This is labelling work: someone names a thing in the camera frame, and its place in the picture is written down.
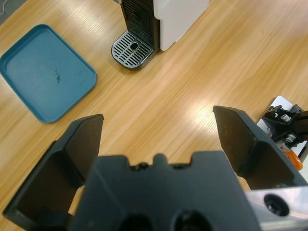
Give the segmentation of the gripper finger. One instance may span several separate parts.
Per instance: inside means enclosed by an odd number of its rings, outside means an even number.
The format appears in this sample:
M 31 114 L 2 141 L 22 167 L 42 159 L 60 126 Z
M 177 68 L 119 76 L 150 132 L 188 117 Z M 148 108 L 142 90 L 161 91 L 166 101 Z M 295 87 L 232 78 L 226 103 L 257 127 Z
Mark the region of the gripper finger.
M 66 217 L 98 156 L 102 127 L 102 114 L 73 121 L 29 173 L 4 216 L 30 221 Z
M 234 172 L 250 189 L 306 186 L 274 141 L 240 109 L 213 107 L 219 140 Z

